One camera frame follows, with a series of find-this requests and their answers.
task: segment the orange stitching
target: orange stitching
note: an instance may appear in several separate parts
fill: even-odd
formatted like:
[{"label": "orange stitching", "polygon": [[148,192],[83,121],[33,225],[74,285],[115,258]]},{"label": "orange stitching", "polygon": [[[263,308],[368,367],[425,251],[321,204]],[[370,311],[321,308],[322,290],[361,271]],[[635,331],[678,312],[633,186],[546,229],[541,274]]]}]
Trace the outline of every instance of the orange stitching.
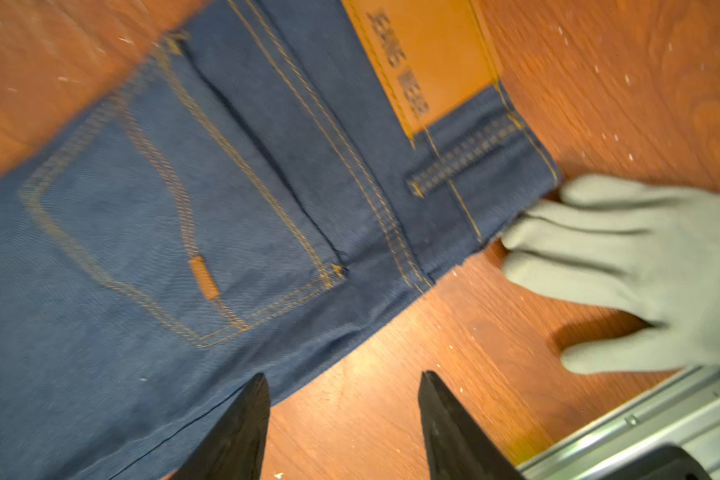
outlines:
[{"label": "orange stitching", "polygon": [[[429,145],[432,147],[432,151],[434,151],[434,155],[438,158],[440,158],[440,151],[438,150],[438,147],[434,144],[434,139],[432,138],[432,134],[429,133],[429,129],[424,127],[424,132],[427,134],[427,139],[429,140]],[[469,218],[469,221],[472,223],[472,227],[474,228],[474,231],[478,234],[478,242],[482,239],[483,235],[480,233],[480,229],[478,228],[478,225],[474,222],[474,219],[472,218],[472,214],[469,211],[469,208],[467,208],[467,204],[464,202],[464,199],[461,198],[460,193],[458,192],[458,189],[456,188],[456,184],[452,179],[448,179],[448,183],[451,185],[451,188],[454,191],[454,194],[456,195],[456,198],[458,199],[458,202],[461,204],[461,208],[464,209],[464,212],[467,214],[467,218]],[[423,197],[422,191],[418,188],[418,185],[416,185],[416,182],[413,182],[413,188],[416,190],[416,195],[419,197]]]},{"label": "orange stitching", "polygon": [[368,36],[368,32],[365,30],[365,25],[362,24],[362,19],[360,18],[360,14],[358,14],[357,9],[355,8],[355,3],[352,0],[346,0],[346,3],[352,9],[352,14],[355,16],[355,21],[357,22],[357,25],[360,28],[360,33],[362,33],[363,40],[365,40],[365,44],[368,46],[368,50],[371,53],[374,63],[376,63],[376,67],[377,67],[376,71],[381,73],[382,78],[384,79],[384,86],[386,87],[384,90],[389,92],[389,95],[392,97],[392,107],[393,107],[395,113],[398,114],[398,117],[400,118],[400,120],[403,122],[403,130],[405,132],[405,136],[408,137],[408,140],[410,140],[411,148],[415,148],[414,147],[413,129],[411,128],[411,125],[408,123],[408,119],[405,117],[403,108],[400,105],[400,101],[398,100],[398,96],[394,93],[394,89],[392,88],[392,82],[389,81],[387,72],[384,70],[384,67],[382,66],[382,62],[378,59],[378,54],[376,53],[376,50],[373,47],[373,43],[371,43],[371,39]]},{"label": "orange stitching", "polygon": [[440,151],[434,145],[434,139],[432,139],[432,134],[429,133],[429,129],[426,126],[424,127],[424,133],[427,134],[427,140],[429,140],[429,146],[432,147],[432,151],[434,152],[434,155],[439,158]]},{"label": "orange stitching", "polygon": [[298,101],[302,104],[302,106],[307,111],[307,113],[309,113],[309,116],[312,117],[312,120],[315,122],[318,129],[326,137],[326,139],[328,140],[328,143],[331,145],[333,150],[336,152],[336,155],[338,155],[338,157],[341,159],[342,163],[344,163],[344,166],[347,168],[347,170],[349,170],[349,173],[352,175],[352,178],[355,179],[355,183],[360,188],[360,191],[361,191],[363,197],[365,197],[365,201],[368,202],[368,205],[371,206],[374,213],[376,214],[376,218],[378,220],[379,225],[382,228],[382,232],[384,233],[384,238],[386,239],[387,245],[389,246],[389,249],[392,252],[392,258],[394,259],[394,262],[398,267],[398,271],[400,272],[400,275],[403,277],[403,280],[405,280],[405,283],[407,283],[409,286],[411,286],[411,283],[408,280],[408,278],[406,277],[405,272],[403,271],[402,265],[400,264],[400,260],[398,259],[397,255],[394,252],[393,244],[392,244],[392,241],[389,239],[389,233],[387,232],[386,226],[384,225],[384,222],[382,221],[382,216],[380,215],[378,210],[376,210],[376,207],[374,206],[373,202],[371,201],[371,198],[368,196],[368,193],[365,191],[365,188],[360,183],[360,179],[357,178],[357,175],[355,174],[355,171],[352,169],[352,166],[349,164],[349,162],[346,161],[346,159],[342,155],[341,151],[339,151],[338,147],[336,147],[336,143],[328,136],[328,132],[326,132],[326,130],[324,129],[322,124],[319,122],[319,120],[317,120],[317,117],[315,116],[314,112],[312,112],[312,110],[309,108],[309,106],[304,101],[302,96],[296,91],[296,87],[293,86],[291,81],[288,80],[288,77],[286,77],[286,75],[282,72],[282,70],[280,70],[280,67],[277,66],[275,61],[272,59],[272,56],[269,54],[269,51],[267,51],[266,48],[264,47],[264,45],[261,43],[259,36],[253,31],[253,28],[251,27],[251,25],[248,23],[247,20],[245,20],[245,18],[240,13],[240,10],[237,8],[237,5],[232,0],[227,0],[227,1],[230,4],[230,6],[232,7],[232,9],[234,9],[235,13],[240,17],[242,22],[246,25],[249,32],[254,37],[254,40],[259,45],[259,48],[262,50],[262,53],[264,53],[264,55],[269,60],[269,63],[274,67],[275,70],[277,70],[277,72],[280,74],[280,77],[283,79],[283,81],[286,82],[286,84],[288,84],[291,91],[298,99]]},{"label": "orange stitching", "polygon": [[[487,64],[488,68],[493,72],[494,78],[499,79],[499,72],[496,69],[496,64],[494,63],[494,60],[490,56],[490,53],[488,51],[488,46],[486,45],[485,36],[483,36],[483,33],[480,30],[480,21],[478,20],[478,13],[475,11],[474,5],[472,5],[472,1],[471,0],[466,0],[466,1],[467,1],[467,4],[469,4],[469,10],[470,10],[470,13],[472,14],[471,16],[472,16],[472,23],[474,24],[474,31],[475,31],[476,35],[478,36],[478,40],[480,41],[480,46],[482,47],[481,50],[483,52],[483,58],[485,59],[485,62]],[[493,85],[493,87],[496,89],[496,91],[499,92],[499,96],[501,97],[501,103],[504,104],[504,110],[506,110],[507,113],[509,113],[510,112],[509,104],[507,103],[507,99],[504,98],[504,93],[501,91],[501,88],[498,86],[498,82],[500,82],[500,80],[497,80],[497,82]],[[524,127],[522,127],[522,126],[518,126],[518,127],[520,128],[520,131],[523,132],[526,139],[528,139],[531,146],[534,149],[536,149],[538,154],[541,156],[542,160],[544,160],[544,162],[547,164],[547,168],[549,168],[550,172],[552,172],[552,178],[554,179],[554,184],[555,184],[555,186],[557,186],[560,179],[557,177],[557,172],[555,172],[555,169],[552,167],[552,163],[547,159],[547,155],[545,155],[544,152],[540,148],[538,148],[538,146],[536,145],[536,142],[534,142],[534,140],[531,138],[531,136],[528,135],[528,132],[526,131],[526,129]]]},{"label": "orange stitching", "polygon": [[336,272],[336,275],[338,275],[338,278],[344,278],[343,268],[341,268],[340,265],[331,264],[331,266],[333,267],[333,271]]},{"label": "orange stitching", "polygon": [[168,159],[144,135],[134,116],[128,111],[128,107],[125,105],[121,95],[115,94],[115,99],[118,109],[125,120],[125,131],[131,143],[150,161],[173,196],[173,202],[179,211],[179,228],[187,254],[190,258],[200,255],[200,249],[198,249],[195,239],[195,220],[190,195],[186,192],[186,188],[184,188],[181,179],[171,167]]},{"label": "orange stitching", "polygon": [[221,313],[221,316],[223,316],[228,322],[230,322],[240,330],[245,330],[246,328],[248,328],[248,324],[240,320],[240,318],[235,315],[234,312],[232,312],[232,309],[229,308],[228,305],[224,302],[224,300],[221,299],[220,294],[217,294],[216,296],[208,300],[219,311],[219,313]]},{"label": "orange stitching", "polygon": [[483,138],[487,132],[499,127],[502,123],[506,123],[507,119],[509,119],[513,122],[516,121],[516,120],[513,120],[508,114],[505,117],[491,121],[485,127],[482,127],[480,130],[472,133],[472,135],[470,135],[468,138],[462,140],[459,145],[457,145],[455,148],[452,148],[443,157],[440,157],[440,155],[438,154],[438,157],[440,158],[440,160],[434,162],[429,168],[427,168],[423,172],[420,172],[420,173],[416,174],[415,176],[413,176],[413,180],[415,180],[416,183],[421,183],[421,180],[423,178],[428,178],[428,177],[432,176],[431,170],[436,170],[437,168],[441,167],[443,164],[448,163],[454,157],[460,155],[461,152],[463,152],[468,147],[470,147],[472,144],[474,144],[474,142]]},{"label": "orange stitching", "polygon": [[328,276],[328,272],[325,266],[320,261],[317,252],[315,252],[315,248],[312,246],[312,244],[309,243],[304,234],[298,229],[297,225],[293,222],[293,220],[291,220],[290,216],[288,216],[286,211],[282,208],[277,198],[272,195],[272,192],[269,191],[269,188],[267,188],[267,186],[264,185],[259,176],[256,175],[256,172],[254,172],[253,169],[248,165],[248,163],[240,156],[240,153],[237,151],[237,149],[235,149],[230,144],[230,142],[222,135],[219,129],[210,120],[210,118],[208,118],[205,112],[202,111],[201,107],[197,104],[195,99],[192,98],[190,94],[184,89],[181,80],[179,80],[176,74],[173,72],[173,69],[170,66],[170,60],[168,59],[163,49],[158,48],[157,50],[155,50],[155,56],[157,57],[157,63],[163,70],[163,75],[168,81],[168,85],[170,86],[173,93],[178,97],[181,103],[184,104],[184,106],[192,113],[192,116],[195,118],[195,120],[200,122],[204,129],[210,134],[211,138],[213,138],[219,144],[222,150],[224,150],[224,152],[235,162],[235,164],[237,164],[240,170],[242,170],[243,173],[246,174],[250,181],[256,186],[261,196],[264,197],[264,199],[269,203],[270,206],[272,206],[272,208],[278,214],[283,223],[286,224],[288,229],[296,237],[296,239],[302,245],[307,254],[312,258],[312,262],[317,267],[317,270],[320,273],[320,277],[323,278],[323,281],[326,283],[326,288],[330,288],[332,286],[331,279]]},{"label": "orange stitching", "polygon": [[[125,95],[126,98],[129,98],[133,94],[138,93],[138,91],[140,91],[140,89],[144,86],[144,84],[139,84],[137,81],[132,80],[125,87],[129,87],[132,84],[135,85],[135,88],[133,91],[128,92],[128,94]],[[204,340],[205,338],[219,334],[225,330],[232,328],[232,326],[230,325],[223,327],[214,333],[211,333],[204,337],[200,337],[196,332],[184,326],[182,323],[176,321],[176,319],[174,319],[171,314],[166,312],[163,307],[161,307],[147,294],[141,292],[132,285],[112,279],[105,271],[101,269],[101,267],[96,264],[96,260],[90,254],[88,254],[86,250],[81,245],[79,245],[75,239],[73,239],[66,232],[64,232],[56,224],[56,222],[54,222],[53,219],[50,218],[48,212],[46,212],[40,204],[40,198],[42,197],[42,193],[46,188],[48,188],[48,185],[50,185],[50,183],[53,181],[53,178],[58,176],[59,172],[66,168],[69,162],[71,162],[75,156],[77,156],[83,149],[86,148],[86,146],[95,137],[96,133],[100,129],[102,129],[102,127],[106,124],[108,120],[112,119],[112,117],[114,116],[114,112],[114,102],[107,102],[99,106],[98,109],[94,111],[91,116],[82,123],[81,126],[78,127],[73,136],[69,140],[67,140],[67,142],[60,149],[58,149],[56,153],[54,153],[48,160],[43,162],[42,165],[40,165],[33,172],[30,178],[21,186],[19,190],[19,197],[21,198],[22,202],[27,207],[30,214],[32,214],[32,216],[38,222],[40,228],[45,231],[46,234],[55,238],[61,246],[62,250],[64,250],[64,252],[69,256],[69,258],[71,258],[72,261],[78,264],[80,268],[82,268],[83,271],[88,274],[94,281],[104,286],[105,288],[115,290],[116,292],[122,293],[125,296],[129,297],[133,302],[142,306],[147,312],[149,312],[158,322],[162,323],[169,330],[181,335],[182,337],[184,337],[185,340],[191,342],[193,345],[200,348],[205,348],[211,345],[215,345],[221,341],[228,340],[237,333],[240,333],[244,330],[249,330],[251,327],[249,327],[240,320],[240,323],[243,324],[244,327],[241,328],[239,332],[209,345],[201,344],[200,340]],[[281,299],[276,300],[270,305],[261,308],[257,312],[248,315],[246,317],[246,320],[260,315],[263,312],[276,308],[279,304],[283,304],[288,298],[294,296],[295,294],[301,292],[304,289],[314,286],[317,282],[318,280],[315,280],[295,289],[293,292],[285,295]],[[275,316],[292,310],[297,305],[307,302],[307,300],[326,290],[329,289],[326,288],[324,290],[315,290],[309,293],[308,296],[303,296],[298,300],[294,300],[290,304],[286,303],[287,306],[284,306],[282,310],[274,313],[273,315],[270,315],[263,320],[260,320],[257,325],[259,325],[263,321],[270,320]]]},{"label": "orange stitching", "polygon": [[258,327],[259,325],[261,325],[261,324],[263,324],[263,323],[265,323],[265,322],[268,322],[269,320],[271,320],[271,319],[273,319],[273,318],[275,318],[275,317],[277,317],[277,316],[282,315],[283,313],[289,312],[289,311],[297,308],[299,305],[310,301],[312,298],[314,298],[315,296],[319,295],[319,294],[322,293],[322,292],[323,292],[323,290],[317,290],[317,291],[315,291],[315,292],[312,292],[312,293],[310,293],[309,295],[307,295],[307,296],[305,296],[304,298],[302,298],[301,300],[299,300],[298,302],[294,302],[294,303],[291,304],[289,307],[287,307],[287,308],[285,308],[285,309],[283,309],[283,310],[280,310],[279,312],[275,312],[275,313],[271,314],[270,316],[268,316],[267,318],[263,318],[263,319],[259,320],[258,322],[250,325],[250,326],[249,326],[248,328],[246,328],[246,329],[238,330],[237,332],[234,332],[234,333],[232,333],[232,334],[229,335],[229,336],[225,336],[224,338],[219,339],[219,340],[217,340],[217,341],[215,341],[215,342],[207,343],[207,344],[205,344],[205,345],[198,345],[198,347],[200,347],[200,348],[208,348],[208,347],[210,347],[210,346],[217,345],[217,344],[219,344],[219,343],[221,343],[221,342],[226,342],[227,340],[233,339],[233,338],[235,338],[236,336],[238,336],[240,333],[243,333],[243,332],[248,331],[248,330],[250,330],[250,329],[256,328],[256,327]]},{"label": "orange stitching", "polygon": [[467,204],[464,203],[464,199],[461,198],[461,195],[459,194],[458,190],[456,189],[456,184],[450,178],[448,179],[448,183],[451,185],[451,188],[453,189],[454,194],[456,195],[456,198],[458,199],[458,202],[461,204],[461,208],[464,209],[464,213],[467,214],[467,218],[469,218],[469,221],[472,223],[472,228],[474,228],[474,232],[478,235],[478,242],[482,241],[483,235],[480,233],[480,229],[478,228],[478,225],[474,222],[474,218],[472,218],[472,214],[469,213],[469,208],[467,208]]},{"label": "orange stitching", "polygon": [[[386,214],[387,214],[387,216],[388,216],[390,225],[392,226],[393,231],[394,231],[394,233],[395,233],[395,235],[396,235],[396,237],[397,237],[398,244],[399,244],[400,247],[403,249],[403,253],[404,253],[405,256],[406,256],[406,259],[407,259],[408,264],[410,265],[411,269],[413,270],[413,272],[416,274],[416,276],[417,276],[421,281],[423,281],[424,283],[426,283],[428,286],[432,287],[432,284],[429,282],[429,280],[423,278],[422,275],[418,272],[418,268],[416,267],[416,265],[413,264],[413,261],[412,261],[410,252],[408,251],[408,248],[405,246],[404,241],[403,241],[403,238],[402,238],[402,234],[400,233],[400,230],[398,229],[398,227],[397,227],[397,225],[396,225],[396,223],[395,223],[394,216],[392,215],[392,212],[390,211],[389,207],[387,206],[386,202],[384,201],[383,196],[382,196],[381,193],[378,191],[378,188],[376,187],[376,184],[375,184],[373,178],[371,178],[370,174],[369,174],[368,171],[365,169],[365,166],[363,166],[362,162],[360,161],[360,159],[359,159],[358,156],[356,155],[354,149],[349,145],[349,142],[347,142],[347,139],[344,137],[344,135],[343,135],[343,133],[341,132],[341,130],[336,126],[336,122],[333,121],[333,118],[332,118],[331,115],[327,112],[326,108],[323,106],[322,102],[321,102],[321,101],[319,100],[319,98],[317,97],[317,94],[315,93],[315,91],[312,90],[312,88],[309,86],[308,82],[307,82],[307,81],[304,79],[304,77],[301,75],[301,72],[298,70],[297,66],[296,66],[296,65],[293,63],[293,61],[290,59],[290,56],[289,56],[288,53],[285,51],[285,49],[282,47],[282,44],[280,44],[279,40],[277,39],[277,36],[274,35],[274,33],[273,33],[272,30],[270,29],[269,25],[266,23],[264,17],[261,15],[261,13],[259,12],[259,10],[256,8],[255,5],[253,5],[253,4],[250,2],[250,0],[246,0],[246,1],[248,2],[248,5],[250,6],[250,9],[251,9],[251,10],[254,12],[254,14],[258,17],[259,22],[262,24],[262,26],[264,27],[264,29],[265,29],[266,32],[268,33],[268,35],[269,35],[270,39],[272,40],[272,42],[273,42],[273,43],[275,44],[275,46],[277,47],[277,50],[280,52],[280,55],[283,56],[283,58],[286,60],[286,62],[288,63],[288,65],[291,67],[291,70],[293,70],[293,72],[296,74],[298,80],[302,83],[302,85],[304,86],[304,88],[306,88],[306,90],[310,93],[310,96],[312,97],[312,100],[315,101],[315,103],[316,103],[316,105],[318,106],[318,108],[320,109],[320,111],[321,111],[321,112],[323,113],[323,115],[326,117],[326,119],[327,119],[328,122],[331,124],[331,126],[333,126],[333,129],[334,129],[334,131],[336,132],[336,135],[337,135],[337,136],[341,139],[341,141],[344,143],[346,149],[349,151],[349,153],[350,153],[350,154],[352,155],[352,157],[355,159],[355,163],[360,167],[360,169],[361,169],[362,172],[364,173],[365,178],[366,178],[366,181],[370,184],[370,186],[371,186],[371,188],[373,189],[374,193],[376,194],[376,196],[378,197],[378,199],[379,199],[379,201],[381,202],[382,206],[384,207],[384,210],[386,211]],[[339,156],[339,158],[342,159],[342,162],[344,163],[344,165],[349,169],[350,173],[351,173],[352,176],[355,178],[355,182],[356,182],[356,183],[358,184],[358,186],[360,187],[361,192],[363,192],[363,196],[365,197],[366,201],[367,201],[368,204],[371,206],[371,208],[373,208],[374,213],[376,213],[376,218],[378,219],[378,222],[379,222],[379,224],[380,224],[381,227],[382,227],[382,231],[384,231],[384,236],[387,237],[386,228],[385,228],[385,226],[384,226],[384,223],[383,223],[383,221],[382,221],[381,216],[378,214],[378,211],[376,210],[376,207],[373,205],[373,202],[371,202],[370,199],[368,198],[368,196],[366,195],[365,189],[363,188],[363,186],[362,186],[362,185],[360,184],[360,182],[358,181],[358,178],[355,176],[355,173],[354,173],[354,171],[352,170],[352,168],[350,168],[350,167],[347,165],[346,160],[345,160],[344,157],[342,156],[341,152],[339,152],[339,150],[336,148],[336,145],[334,144],[333,140],[330,139],[330,137],[328,136],[328,133],[327,133],[326,130],[323,128],[322,124],[317,120],[317,118],[316,118],[316,116],[314,115],[314,113],[312,112],[312,110],[307,106],[306,102],[303,100],[302,96],[296,91],[296,88],[293,86],[293,84],[290,82],[290,80],[288,80],[288,77],[285,76],[285,74],[282,72],[282,70],[281,70],[280,67],[277,65],[277,63],[275,63],[275,61],[272,59],[272,56],[269,54],[269,51],[266,49],[266,47],[264,47],[264,44],[261,42],[261,40],[260,40],[260,38],[259,38],[259,35],[257,35],[256,32],[254,32],[254,30],[253,30],[253,28],[251,27],[251,25],[250,25],[250,24],[248,23],[248,21],[242,16],[242,14],[240,13],[240,10],[238,9],[237,5],[234,3],[234,0],[227,0],[227,3],[230,4],[230,7],[231,7],[231,8],[235,11],[235,13],[240,17],[240,20],[243,22],[243,24],[246,26],[246,28],[248,29],[248,31],[249,31],[249,32],[251,33],[251,35],[254,37],[254,40],[256,41],[256,43],[259,45],[259,48],[262,50],[262,52],[264,53],[264,55],[265,55],[265,56],[267,57],[267,59],[269,60],[269,63],[270,63],[270,64],[274,67],[274,69],[280,74],[280,77],[283,79],[283,81],[286,82],[286,84],[288,84],[288,86],[290,87],[291,91],[294,93],[294,95],[297,97],[297,99],[301,102],[302,106],[305,108],[305,110],[307,110],[307,112],[309,113],[309,115],[312,117],[312,120],[315,121],[315,123],[317,124],[318,128],[320,129],[320,131],[323,133],[323,135],[325,135],[326,139],[327,139],[328,142],[331,144],[331,146],[333,147],[333,149],[334,149],[334,151],[336,152],[336,154]],[[405,273],[403,272],[402,268],[400,267],[400,263],[399,263],[399,261],[398,261],[397,255],[396,255],[396,253],[394,252],[394,248],[393,248],[392,244],[390,243],[388,237],[387,237],[387,245],[389,245],[389,247],[390,247],[390,251],[392,252],[392,256],[393,256],[393,258],[394,258],[394,261],[395,261],[396,264],[398,264],[398,270],[400,271],[400,274],[402,275],[403,279],[405,280],[405,283],[407,283],[407,284],[410,286],[411,283],[408,281],[408,277],[405,275]],[[418,290],[419,290],[420,292],[422,292],[422,289],[419,288],[418,285],[416,285],[416,288],[418,288]]]},{"label": "orange stitching", "polygon": [[168,159],[165,158],[157,147],[155,147],[152,141],[144,135],[144,132],[136,122],[134,116],[128,111],[128,107],[125,104],[122,95],[119,93],[115,94],[115,100],[118,104],[118,109],[125,120],[125,132],[131,143],[134,144],[142,155],[150,161],[155,170],[157,170],[166,182],[166,186],[173,196],[173,203],[176,205],[176,209],[179,212],[179,228],[181,230],[182,241],[187,254],[190,256],[190,268],[195,276],[195,281],[200,288],[200,292],[206,300],[213,303],[221,316],[230,321],[231,324],[242,328],[245,323],[240,321],[238,316],[232,312],[232,309],[229,308],[223,300],[218,299],[218,301],[214,301],[214,299],[216,299],[220,294],[219,287],[216,286],[216,283],[213,281],[213,278],[208,271],[208,266],[200,254],[200,249],[197,247],[192,203],[190,195],[186,192],[186,188],[184,188],[184,185],[181,182],[181,178],[179,178],[176,174],[176,171],[173,169]]},{"label": "orange stitching", "polygon": [[[305,285],[300,286],[299,288],[297,288],[297,289],[294,290],[293,292],[289,293],[288,295],[285,295],[283,298],[281,298],[281,299],[279,299],[279,300],[277,300],[277,301],[275,301],[275,302],[270,303],[268,306],[265,306],[264,308],[258,309],[256,312],[253,312],[253,313],[250,313],[250,314],[246,315],[245,317],[243,317],[242,320],[246,320],[246,321],[255,320],[255,318],[257,318],[258,316],[262,315],[264,312],[267,312],[268,310],[275,309],[275,308],[277,308],[278,306],[280,306],[280,304],[290,305],[290,303],[286,302],[286,300],[288,300],[288,298],[296,295],[297,293],[302,292],[302,290],[307,290],[307,292],[303,293],[302,296],[299,297],[299,298],[303,298],[305,295],[307,295],[307,294],[309,294],[309,293],[311,293],[311,292],[313,292],[313,291],[315,291],[315,290],[320,290],[320,289],[323,289],[322,291],[327,291],[327,290],[328,290],[328,289],[326,289],[325,286],[322,284],[322,280],[314,280],[314,281],[312,281],[312,282],[309,282],[309,283],[307,283],[307,284],[305,284]],[[243,322],[242,320],[241,320],[241,322],[243,323],[243,325],[246,325],[246,328],[250,328],[250,326],[249,326],[246,322]],[[229,330],[229,329],[231,329],[231,328],[232,328],[231,325],[225,326],[225,327],[223,327],[223,328],[221,328],[221,329],[219,329],[219,330],[217,330],[217,331],[215,331],[215,332],[208,333],[208,334],[200,337],[200,340],[207,340],[207,339],[211,338],[212,336],[217,336],[217,335],[221,334],[222,332],[225,332],[225,331],[227,331],[227,330]]]},{"label": "orange stitching", "polygon": [[479,155],[482,155],[487,151],[492,150],[498,145],[501,140],[505,139],[507,136],[516,131],[518,131],[516,127],[514,125],[510,125],[497,132],[496,135],[483,141],[483,143],[475,147],[475,149],[473,149],[471,152],[469,152],[462,158],[459,158],[458,161],[455,161],[451,164],[442,164],[442,162],[437,162],[434,166],[437,168],[441,168],[441,171],[433,177],[428,178],[427,181],[423,184],[416,184],[417,192],[422,192],[423,194],[426,194],[432,189],[432,187],[437,186],[442,182],[442,180],[452,175],[453,172],[466,167],[472,162],[472,160],[477,158]]}]

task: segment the leather patch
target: leather patch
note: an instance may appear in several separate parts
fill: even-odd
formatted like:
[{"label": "leather patch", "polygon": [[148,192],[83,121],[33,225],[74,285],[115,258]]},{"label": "leather patch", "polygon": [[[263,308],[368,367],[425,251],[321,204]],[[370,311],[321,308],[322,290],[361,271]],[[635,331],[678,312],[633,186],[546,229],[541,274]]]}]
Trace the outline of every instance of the leather patch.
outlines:
[{"label": "leather patch", "polygon": [[211,272],[208,271],[206,262],[202,259],[202,256],[195,255],[190,258],[190,268],[192,273],[195,274],[197,285],[200,286],[200,291],[206,300],[213,300],[219,296],[219,287],[216,286],[216,282],[211,277]]},{"label": "leather patch", "polygon": [[474,0],[342,2],[408,138],[499,78]]}]

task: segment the wood grain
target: wood grain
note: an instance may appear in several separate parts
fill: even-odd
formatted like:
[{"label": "wood grain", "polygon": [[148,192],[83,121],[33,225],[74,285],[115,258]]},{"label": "wood grain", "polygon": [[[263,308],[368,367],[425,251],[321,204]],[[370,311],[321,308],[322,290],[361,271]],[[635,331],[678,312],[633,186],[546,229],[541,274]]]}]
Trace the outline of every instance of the wood grain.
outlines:
[{"label": "wood grain", "polygon": [[[121,79],[199,0],[0,0],[0,174]],[[484,0],[518,110],[567,176],[720,192],[720,0]],[[492,246],[273,409],[264,478],[426,478],[416,389],[436,370],[523,461],[666,374],[575,376],[560,348],[623,313],[509,284]]]}]

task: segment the blue denim jeans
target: blue denim jeans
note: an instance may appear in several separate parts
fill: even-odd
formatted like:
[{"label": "blue denim jeans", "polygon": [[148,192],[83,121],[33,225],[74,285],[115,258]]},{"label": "blue denim jeans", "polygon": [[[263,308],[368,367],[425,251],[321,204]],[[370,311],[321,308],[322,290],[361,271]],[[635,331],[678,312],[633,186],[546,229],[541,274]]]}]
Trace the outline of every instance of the blue denim jeans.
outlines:
[{"label": "blue denim jeans", "polygon": [[338,0],[215,0],[0,180],[0,478],[161,478],[559,178],[501,84],[404,135]]}]

